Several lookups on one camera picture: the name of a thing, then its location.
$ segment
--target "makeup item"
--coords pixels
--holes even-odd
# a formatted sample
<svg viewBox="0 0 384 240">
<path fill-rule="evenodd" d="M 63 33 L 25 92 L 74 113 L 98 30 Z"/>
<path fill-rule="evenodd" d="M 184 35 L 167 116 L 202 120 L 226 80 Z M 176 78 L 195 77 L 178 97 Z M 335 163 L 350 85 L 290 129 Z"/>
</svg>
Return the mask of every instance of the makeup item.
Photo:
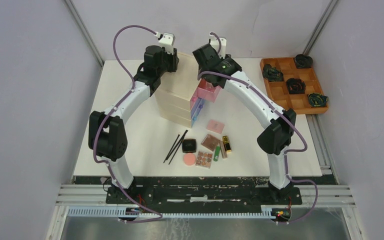
<svg viewBox="0 0 384 240">
<path fill-rule="evenodd" d="M 220 146 L 215 147 L 215 153 L 214 153 L 214 162 L 217 162 L 219 160 L 219 153 L 220 153 Z"/>
<path fill-rule="evenodd" d="M 224 159 L 228 158 L 228 153 L 226 152 L 225 145 L 223 144 L 223 141 L 220 141 L 220 150 L 221 150 L 221 156 Z"/>
<path fill-rule="evenodd" d="M 224 149 L 226 149 L 227 153 L 230 153 L 232 151 L 228 136 L 223 136 L 223 145 L 224 145 Z"/>
<path fill-rule="evenodd" d="M 170 154 L 173 151 L 173 148 L 175 147 L 175 144 L 178 141 L 179 137 L 180 137 L 180 134 L 178 134 L 177 137 L 176 137 L 176 140 L 174 140 L 173 145 L 170 148 L 170 151 L 167 153 L 167 156 L 165 157 L 164 161 L 162 162 L 163 164 L 166 163 L 167 159 L 169 159 Z"/>
<path fill-rule="evenodd" d="M 219 145 L 219 142 L 220 142 L 220 139 L 218 139 L 217 137 L 211 134 L 207 134 L 204 140 L 201 142 L 201 145 L 211 150 L 212 152 L 214 152 L 217 145 Z"/>
<path fill-rule="evenodd" d="M 181 142 L 181 150 L 183 153 L 196 153 L 197 152 L 197 140 L 193 138 L 183 139 Z"/>
<path fill-rule="evenodd" d="M 198 151 L 198 158 L 196 160 L 195 166 L 201 166 L 209 169 L 211 167 L 212 157 L 212 153 Z"/>
<path fill-rule="evenodd" d="M 208 122 L 208 125 L 206 126 L 206 129 L 208 129 L 212 132 L 218 133 L 218 134 L 222 134 L 224 128 L 225 128 L 224 123 L 213 120 L 213 119 L 211 119 Z"/>
<path fill-rule="evenodd" d="M 176 151 L 174 152 L 173 156 L 171 157 L 170 159 L 170 162 L 168 162 L 168 165 L 170 165 L 173 161 L 173 158 L 175 157 L 176 153 L 178 152 L 179 148 L 180 148 L 180 144 L 182 143 L 183 139 L 185 138 L 185 135 L 186 133 L 188 132 L 188 130 L 185 130 L 183 135 L 181 136 L 181 138 L 179 139 L 179 141 L 176 143 L 176 145 L 174 146 L 174 148 L 172 149 L 171 153 L 173 153 L 173 151 L 176 149 Z"/>
<path fill-rule="evenodd" d="M 197 160 L 197 158 L 195 157 L 195 154 L 193 154 L 193 153 L 186 153 L 183 156 L 183 162 L 184 162 L 184 164 L 186 164 L 188 166 L 194 165 L 196 160 Z"/>
</svg>

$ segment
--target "gray floor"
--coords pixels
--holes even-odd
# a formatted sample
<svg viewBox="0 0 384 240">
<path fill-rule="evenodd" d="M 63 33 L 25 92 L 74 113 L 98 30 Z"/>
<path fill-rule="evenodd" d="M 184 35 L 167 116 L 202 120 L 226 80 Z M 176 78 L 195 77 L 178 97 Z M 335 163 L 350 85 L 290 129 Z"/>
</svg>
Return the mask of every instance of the gray floor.
<svg viewBox="0 0 384 240">
<path fill-rule="evenodd" d="M 292 219 L 307 209 L 293 209 Z M 62 240 L 349 240 L 340 208 L 316 209 L 303 221 L 276 226 L 267 219 L 164 219 L 124 224 L 110 217 L 68 217 Z"/>
</svg>

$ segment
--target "pink drawer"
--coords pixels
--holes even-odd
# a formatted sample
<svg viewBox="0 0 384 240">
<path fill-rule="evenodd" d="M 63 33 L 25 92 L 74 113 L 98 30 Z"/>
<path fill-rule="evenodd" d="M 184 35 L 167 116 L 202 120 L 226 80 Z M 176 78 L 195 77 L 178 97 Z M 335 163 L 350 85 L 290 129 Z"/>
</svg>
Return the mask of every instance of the pink drawer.
<svg viewBox="0 0 384 240">
<path fill-rule="evenodd" d="M 193 96 L 196 95 L 197 98 L 205 99 L 214 103 L 216 101 L 217 95 L 219 95 L 220 89 L 222 89 L 220 86 L 213 87 L 211 83 L 201 79 Z"/>
</svg>

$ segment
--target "gray wall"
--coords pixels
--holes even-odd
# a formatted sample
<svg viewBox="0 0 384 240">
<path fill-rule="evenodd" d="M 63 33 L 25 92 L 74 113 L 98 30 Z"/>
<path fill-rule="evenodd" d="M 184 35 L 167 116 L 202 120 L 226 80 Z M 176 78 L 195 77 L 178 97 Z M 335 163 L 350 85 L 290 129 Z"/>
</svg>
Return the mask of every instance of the gray wall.
<svg viewBox="0 0 384 240">
<path fill-rule="evenodd" d="M 227 39 L 236 58 L 289 57 L 303 52 L 329 0 L 73 0 L 93 41 L 114 60 L 113 38 L 126 25 L 144 25 L 176 36 L 179 52 L 208 41 L 210 31 Z M 117 40 L 121 59 L 142 59 L 156 39 L 126 30 Z"/>
<path fill-rule="evenodd" d="M 62 0 L 0 0 L 0 239 L 44 239 L 99 71 Z"/>
<path fill-rule="evenodd" d="M 370 239 L 384 239 L 384 1 L 341 1 L 310 55 L 335 166 Z"/>
</svg>

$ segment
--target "black metal base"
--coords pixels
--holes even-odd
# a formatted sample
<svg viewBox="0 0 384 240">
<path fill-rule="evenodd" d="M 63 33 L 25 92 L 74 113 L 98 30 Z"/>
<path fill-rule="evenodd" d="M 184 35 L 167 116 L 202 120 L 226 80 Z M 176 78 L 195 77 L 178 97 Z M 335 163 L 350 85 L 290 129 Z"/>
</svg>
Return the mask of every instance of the black metal base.
<svg viewBox="0 0 384 240">
<path fill-rule="evenodd" d="M 261 205 L 301 205 L 301 193 L 289 185 L 282 192 L 272 187 L 258 186 L 254 181 L 238 185 L 200 184 L 143 184 L 137 179 L 126 189 L 139 202 L 139 195 L 147 207 L 163 213 L 261 213 Z M 194 198 L 218 201 L 196 201 Z M 108 189 L 107 204 L 131 204 L 116 186 Z"/>
</svg>

